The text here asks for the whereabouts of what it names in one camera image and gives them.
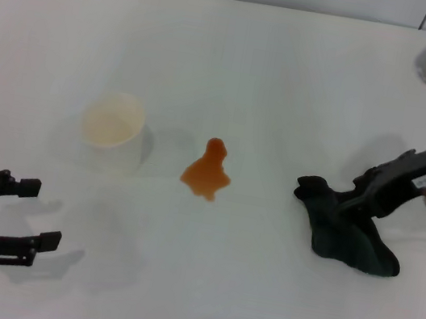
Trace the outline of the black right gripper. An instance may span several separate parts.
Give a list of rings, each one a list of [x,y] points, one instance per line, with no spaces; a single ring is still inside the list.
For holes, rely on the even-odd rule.
[[[335,213],[345,219],[389,216],[409,200],[422,196],[419,179],[426,175],[426,150],[414,149],[395,160],[371,167],[353,180],[353,192],[339,195]]]

